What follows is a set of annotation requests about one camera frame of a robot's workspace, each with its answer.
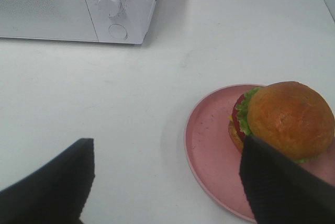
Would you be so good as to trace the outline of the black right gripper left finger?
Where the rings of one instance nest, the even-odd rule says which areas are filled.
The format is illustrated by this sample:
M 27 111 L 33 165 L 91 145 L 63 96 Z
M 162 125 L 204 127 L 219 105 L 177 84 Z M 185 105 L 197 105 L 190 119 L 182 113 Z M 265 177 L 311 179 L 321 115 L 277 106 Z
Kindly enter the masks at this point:
M 79 139 L 1 191 L 1 223 L 81 223 L 94 178 L 94 140 Z

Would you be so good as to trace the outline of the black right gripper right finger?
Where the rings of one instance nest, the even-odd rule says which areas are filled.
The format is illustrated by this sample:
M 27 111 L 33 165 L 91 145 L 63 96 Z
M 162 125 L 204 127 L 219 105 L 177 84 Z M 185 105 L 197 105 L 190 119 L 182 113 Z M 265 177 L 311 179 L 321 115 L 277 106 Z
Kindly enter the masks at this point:
M 239 175 L 257 223 L 334 223 L 334 186 L 247 136 Z

